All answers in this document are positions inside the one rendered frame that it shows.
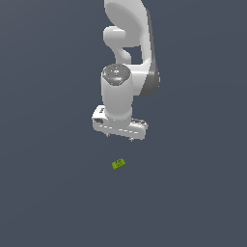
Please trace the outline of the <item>small green block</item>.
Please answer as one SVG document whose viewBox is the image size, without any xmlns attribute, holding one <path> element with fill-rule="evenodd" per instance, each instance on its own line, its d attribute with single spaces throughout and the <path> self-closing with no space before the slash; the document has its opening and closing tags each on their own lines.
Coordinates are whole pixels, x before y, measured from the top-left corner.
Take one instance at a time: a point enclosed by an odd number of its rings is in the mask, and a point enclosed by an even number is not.
<svg viewBox="0 0 247 247">
<path fill-rule="evenodd" d="M 121 168 L 125 165 L 125 161 L 121 158 L 112 163 L 113 170 L 116 171 L 117 169 Z"/>
</svg>

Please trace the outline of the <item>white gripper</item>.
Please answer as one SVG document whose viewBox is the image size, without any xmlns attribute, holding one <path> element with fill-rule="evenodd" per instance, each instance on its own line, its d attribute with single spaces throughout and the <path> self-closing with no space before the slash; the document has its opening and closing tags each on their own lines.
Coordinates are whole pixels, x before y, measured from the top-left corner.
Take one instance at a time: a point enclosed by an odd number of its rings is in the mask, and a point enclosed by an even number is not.
<svg viewBox="0 0 247 247">
<path fill-rule="evenodd" d="M 99 105 L 92 115 L 93 129 L 111 135 L 123 136 L 129 142 L 144 140 L 149 124 L 144 120 L 131 119 L 128 124 L 110 122 L 105 114 L 105 106 Z"/>
</svg>

